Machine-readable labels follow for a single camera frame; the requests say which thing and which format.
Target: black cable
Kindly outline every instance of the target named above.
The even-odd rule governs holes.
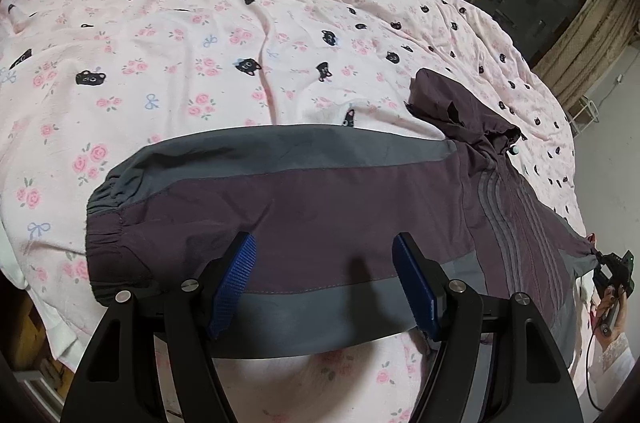
[[[593,329],[593,333],[591,333],[591,338],[589,339],[589,345],[587,345],[587,356],[586,359],[584,360],[584,362],[586,363],[585,365],[585,373],[586,373],[586,377],[587,377],[587,394],[589,395],[589,401],[591,401],[591,404],[593,405],[593,408],[595,408],[596,410],[599,410],[600,412],[602,412],[604,409],[601,409],[600,407],[598,407],[593,398],[591,397],[591,389],[589,388],[589,351],[591,349],[591,342],[593,342],[593,337],[596,336],[596,329],[597,326]]]

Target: pink bedsheet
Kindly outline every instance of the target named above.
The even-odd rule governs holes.
[[[584,234],[562,109],[500,27],[462,0],[1,0],[0,215],[31,296],[53,317],[54,354],[77,367],[104,312],[84,220],[112,166],[175,136],[341,124],[352,109],[356,128],[442,139],[404,108],[421,67],[522,129],[514,165]],[[92,78],[104,82],[83,84]],[[406,333],[219,365],[240,421],[399,422],[424,350]],[[166,367],[162,346],[158,362]]]

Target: gray stripe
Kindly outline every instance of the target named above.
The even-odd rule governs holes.
[[[558,287],[557,284],[558,284],[559,278],[557,276],[554,276],[554,269],[551,265],[551,262],[549,261],[549,255],[548,255],[549,249],[545,244],[544,237],[541,233],[541,227],[536,222],[533,212],[531,211],[529,202],[527,201],[527,194],[524,194],[523,192],[524,191],[522,190],[521,187],[516,188],[516,193],[518,194],[518,197],[520,198],[520,202],[522,204],[522,209],[525,215],[527,216],[527,221],[529,222],[529,225],[531,226],[533,237],[535,238],[540,248],[540,256],[542,257],[542,263],[545,266],[545,270],[549,279],[549,285],[550,285],[549,290],[550,290],[551,302],[554,306],[554,310],[558,310],[558,308],[560,307],[560,297],[558,296],[558,291],[557,291],[557,287]]]
[[[500,200],[500,181],[501,177],[498,172],[496,172],[496,180],[495,185],[492,187],[491,192],[494,194],[493,196],[489,195],[489,203],[493,202],[493,207],[500,214],[496,215],[498,220],[498,224],[502,229],[505,239],[507,240],[507,245],[509,247],[509,252],[511,254],[511,263],[513,267],[513,285],[516,288],[516,291],[522,291],[523,281],[522,281],[522,263],[520,261],[520,247],[518,246],[518,242],[513,233],[513,227],[507,220],[507,216],[502,210],[502,203]]]
[[[502,254],[502,262],[504,263],[504,275],[507,281],[507,289],[509,291],[509,295],[512,295],[513,293],[515,293],[516,290],[514,288],[514,283],[513,283],[513,268],[512,268],[511,259],[509,256],[509,252],[507,251],[506,241],[504,240],[503,234],[500,231],[500,226],[498,225],[498,221],[495,219],[493,210],[489,206],[489,201],[488,201],[488,196],[489,196],[487,192],[488,181],[494,173],[495,173],[495,166],[494,166],[493,173],[491,170],[482,171],[482,174],[480,176],[480,180],[478,183],[478,198],[480,199],[480,206],[484,211],[484,215],[489,220],[492,230],[494,231],[494,235],[498,243],[498,247],[500,247],[500,252]]]
[[[535,206],[533,206],[529,194],[527,194],[527,191],[524,190],[522,184],[516,187],[516,192],[518,194],[518,197],[520,198],[520,202],[522,203],[523,210],[527,216],[527,219],[529,220],[529,224],[532,228],[534,237],[540,245],[540,255],[542,256],[542,262],[545,266],[546,272],[549,275],[551,301],[553,302],[554,309],[558,310],[560,308],[560,302],[562,298],[562,292],[560,291],[560,274],[558,272],[556,261],[552,255],[551,246],[549,245],[549,241],[546,238],[545,229],[540,222],[540,218],[538,216],[538,213],[535,211]]]
[[[522,192],[524,193],[524,196],[527,198],[527,203],[529,204],[529,208],[532,210],[533,212],[533,216],[534,219],[536,220],[536,222],[538,223],[538,226],[540,227],[540,231],[542,232],[542,236],[544,237],[544,241],[546,244],[546,248],[548,251],[548,256],[549,256],[549,260],[551,261],[551,266],[553,267],[553,270],[556,273],[556,289],[558,290],[558,307],[560,306],[560,301],[562,299],[562,285],[561,285],[561,276],[560,276],[560,271],[558,270],[558,261],[555,259],[555,255],[558,254],[558,247],[551,247],[551,244],[549,243],[549,238],[546,235],[546,229],[545,229],[545,225],[543,224],[542,220],[540,220],[540,215],[538,214],[538,210],[535,206],[535,204],[533,204],[533,201],[531,199],[531,196],[529,195],[529,193],[527,193],[527,191],[523,188],[522,185],[520,185],[520,188],[522,190]]]
[[[451,140],[422,140],[343,126],[300,125],[211,130],[143,147],[114,167],[87,213],[136,202],[176,181],[312,168],[396,166],[441,161]]]

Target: pink rose print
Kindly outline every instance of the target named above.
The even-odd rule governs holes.
[[[47,270],[45,270],[44,268],[36,268],[36,277],[38,277],[38,280],[41,282],[46,282],[47,281]]]
[[[84,154],[78,156],[72,165],[74,171],[78,174],[78,186],[89,183],[90,179],[97,178],[98,174],[104,171],[104,166],[107,164],[104,158],[107,156],[108,151],[102,143],[98,143],[93,147],[91,143],[87,143],[86,146],[82,147],[82,152]],[[97,165],[87,168],[90,160],[97,163]]]
[[[107,112],[117,111],[116,106],[119,106],[122,103],[122,98],[116,98],[115,96],[111,96],[110,98],[99,98],[95,105],[99,108],[107,108]]]
[[[96,163],[103,160],[105,156],[107,156],[107,148],[102,143],[94,145],[94,148],[91,149],[89,154],[91,161],[95,161]]]
[[[351,376],[352,372],[353,372],[353,368],[350,363],[344,363],[340,367],[338,367],[338,374],[340,376],[348,377],[348,376]]]
[[[76,275],[84,280],[89,280],[89,271],[86,267],[86,259],[79,259],[75,268]]]
[[[177,40],[178,42],[180,42],[184,39],[184,31],[179,28],[176,28],[173,31],[169,32],[169,38],[173,38],[174,40]]]
[[[40,202],[40,193],[34,188],[27,193],[27,206],[33,210]]]
[[[189,100],[187,112],[191,114],[191,116],[199,116],[203,120],[208,120],[211,113],[215,111],[215,105],[216,103],[213,101],[213,98],[209,98],[209,95],[206,93],[200,93],[194,100]]]
[[[342,361],[343,350],[329,351],[320,355],[320,361],[326,364],[340,363]]]
[[[389,374],[386,371],[380,371],[378,376],[376,377],[376,382],[378,383],[386,383],[389,381]]]
[[[147,68],[147,64],[141,58],[137,58],[135,60],[130,60],[129,62],[127,62],[126,66],[122,67],[122,73],[125,75],[130,75],[132,73],[139,75]]]
[[[78,156],[73,163],[73,169],[76,174],[80,174],[86,167],[87,157],[82,155]]]
[[[211,58],[205,58],[205,59],[197,58],[195,69],[201,77],[203,76],[215,77],[220,74],[220,71],[222,70],[222,66],[219,64],[216,64],[216,61]]]
[[[69,277],[73,277],[74,276],[74,269],[73,266],[71,266],[68,262],[65,262],[62,265],[62,272],[65,275],[68,275]]]

